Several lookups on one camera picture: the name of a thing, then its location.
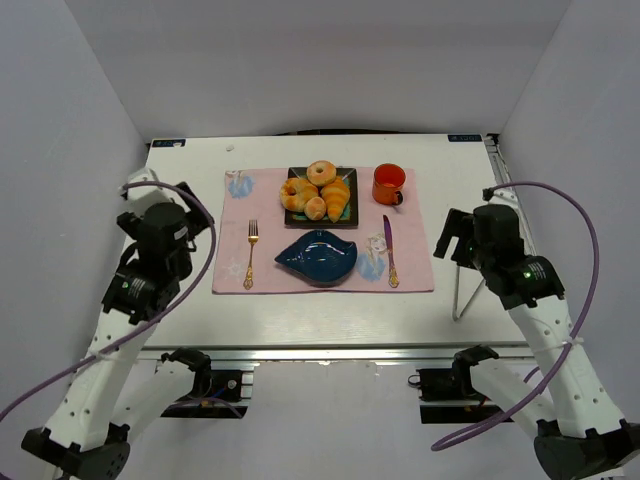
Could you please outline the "striped orange croissant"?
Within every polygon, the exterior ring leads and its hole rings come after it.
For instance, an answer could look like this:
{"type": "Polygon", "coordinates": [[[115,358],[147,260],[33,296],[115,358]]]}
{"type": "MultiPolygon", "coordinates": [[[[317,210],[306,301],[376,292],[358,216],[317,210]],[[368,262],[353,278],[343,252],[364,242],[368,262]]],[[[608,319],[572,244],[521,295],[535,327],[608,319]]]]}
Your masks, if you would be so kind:
{"type": "Polygon", "coordinates": [[[326,215],[332,223],[339,221],[350,196],[350,189],[341,177],[337,177],[321,189],[321,197],[326,205],[326,215]]]}

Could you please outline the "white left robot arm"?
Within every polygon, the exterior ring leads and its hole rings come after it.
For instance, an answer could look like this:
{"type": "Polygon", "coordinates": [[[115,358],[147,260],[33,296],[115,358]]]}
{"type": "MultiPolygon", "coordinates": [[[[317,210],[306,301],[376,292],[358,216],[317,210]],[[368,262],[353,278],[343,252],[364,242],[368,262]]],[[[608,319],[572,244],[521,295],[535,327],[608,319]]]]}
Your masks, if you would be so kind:
{"type": "Polygon", "coordinates": [[[189,295],[196,237],[213,232],[214,221],[189,185],[142,181],[147,194],[134,197],[125,185],[125,211],[118,227],[132,239],[101,301],[87,354],[70,372],[61,405],[44,426],[26,432],[24,451],[59,469],[64,479],[115,479],[134,438],[183,398],[204,396],[211,386],[211,360],[192,348],[163,354],[152,378],[120,402],[139,353],[161,319],[189,295]]]}

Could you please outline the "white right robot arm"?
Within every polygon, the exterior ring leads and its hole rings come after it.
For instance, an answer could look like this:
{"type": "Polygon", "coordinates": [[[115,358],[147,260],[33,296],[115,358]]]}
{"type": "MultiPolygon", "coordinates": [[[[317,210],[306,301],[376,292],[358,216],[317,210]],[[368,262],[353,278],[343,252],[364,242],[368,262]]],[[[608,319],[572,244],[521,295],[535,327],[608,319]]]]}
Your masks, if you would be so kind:
{"type": "Polygon", "coordinates": [[[452,385],[495,403],[532,439],[551,479],[584,479],[620,468],[639,454],[639,427],[628,422],[572,336],[564,287],[553,265],[526,254],[519,218],[506,205],[449,211],[435,257],[458,241],[452,260],[480,272],[523,334],[542,374],[540,393],[489,347],[458,352],[452,385]]]}

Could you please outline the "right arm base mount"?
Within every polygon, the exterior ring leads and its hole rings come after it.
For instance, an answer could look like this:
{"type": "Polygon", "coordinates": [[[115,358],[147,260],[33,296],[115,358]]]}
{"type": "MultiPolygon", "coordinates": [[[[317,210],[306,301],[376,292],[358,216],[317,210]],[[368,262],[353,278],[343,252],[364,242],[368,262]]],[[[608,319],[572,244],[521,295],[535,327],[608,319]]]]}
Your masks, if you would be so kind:
{"type": "Polygon", "coordinates": [[[472,387],[470,370],[480,362],[499,359],[492,348],[477,345],[459,351],[447,368],[422,368],[407,378],[419,391],[420,420],[425,425],[471,424],[501,413],[489,398],[472,387]]]}

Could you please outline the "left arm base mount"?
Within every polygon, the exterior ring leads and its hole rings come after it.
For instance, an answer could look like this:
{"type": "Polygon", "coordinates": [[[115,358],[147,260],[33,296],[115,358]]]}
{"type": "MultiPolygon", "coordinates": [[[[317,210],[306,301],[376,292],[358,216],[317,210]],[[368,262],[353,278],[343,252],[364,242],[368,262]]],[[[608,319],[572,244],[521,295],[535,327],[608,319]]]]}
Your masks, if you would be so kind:
{"type": "Polygon", "coordinates": [[[218,368],[207,354],[192,348],[179,348],[160,356],[156,373],[170,362],[187,366],[194,374],[193,386],[164,410],[162,418],[242,419],[245,416],[252,394],[252,372],[218,368]]]}

